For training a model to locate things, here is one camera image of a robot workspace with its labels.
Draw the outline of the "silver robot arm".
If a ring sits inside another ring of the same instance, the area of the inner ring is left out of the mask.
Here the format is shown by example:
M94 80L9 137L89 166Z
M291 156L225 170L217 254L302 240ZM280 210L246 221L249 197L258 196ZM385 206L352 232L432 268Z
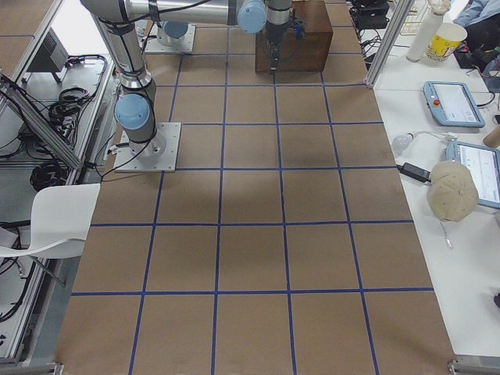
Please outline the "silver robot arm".
M291 26L289 1L84 1L82 5L95 19L120 72L123 94L115 104L114 116L139 159L163 154L167 140L155 121L156 85L138 41L137 22L213 23L238 26L249 34L264 30L273 69Z
M158 23L157 39L162 45L177 45L188 32L184 22L162 21Z

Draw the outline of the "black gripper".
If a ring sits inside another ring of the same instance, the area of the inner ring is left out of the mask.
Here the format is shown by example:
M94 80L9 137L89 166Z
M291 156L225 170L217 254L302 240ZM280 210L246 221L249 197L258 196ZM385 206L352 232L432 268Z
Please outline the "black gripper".
M274 24L267 22L263 31L265 42L263 51L269 56L270 68L269 74L275 74L279 66L280 50L287 36L289 22L282 24Z

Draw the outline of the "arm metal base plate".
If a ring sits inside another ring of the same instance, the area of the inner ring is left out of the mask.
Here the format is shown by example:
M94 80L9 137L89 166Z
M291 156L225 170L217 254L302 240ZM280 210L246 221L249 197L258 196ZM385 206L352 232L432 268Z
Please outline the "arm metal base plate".
M183 55L191 54L195 43L194 24L188 24L186 33L180 37L168 35L162 27L154 25L145 44L146 54Z
M121 143L127 143L116 151L113 167L117 173L174 172L180 143L181 123L156 123L156 136L145 145L129 144L122 131Z

